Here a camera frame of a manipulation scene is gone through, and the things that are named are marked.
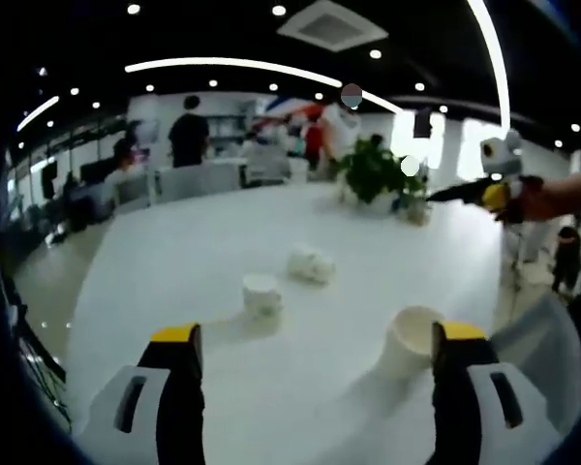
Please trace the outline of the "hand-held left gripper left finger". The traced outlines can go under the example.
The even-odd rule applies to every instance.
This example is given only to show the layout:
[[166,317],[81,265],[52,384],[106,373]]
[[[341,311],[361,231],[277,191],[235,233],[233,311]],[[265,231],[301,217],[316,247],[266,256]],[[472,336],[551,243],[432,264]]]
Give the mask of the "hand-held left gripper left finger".
[[94,464],[203,464],[201,326],[162,328],[91,402],[75,435]]

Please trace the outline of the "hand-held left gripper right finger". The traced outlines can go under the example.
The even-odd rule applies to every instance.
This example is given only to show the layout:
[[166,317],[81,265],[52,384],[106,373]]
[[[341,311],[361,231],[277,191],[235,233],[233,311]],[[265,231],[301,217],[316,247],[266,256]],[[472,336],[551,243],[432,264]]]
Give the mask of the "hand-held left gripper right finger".
[[562,441],[546,399],[482,329],[432,324],[432,464],[541,464]]

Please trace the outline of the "person's right hand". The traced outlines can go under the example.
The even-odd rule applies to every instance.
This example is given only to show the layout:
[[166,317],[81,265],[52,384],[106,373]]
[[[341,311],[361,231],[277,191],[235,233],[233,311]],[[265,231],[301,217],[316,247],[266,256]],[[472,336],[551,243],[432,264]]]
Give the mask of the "person's right hand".
[[543,179],[534,175],[508,181],[507,201],[496,220],[509,225],[547,220],[551,211],[545,203],[543,185]]

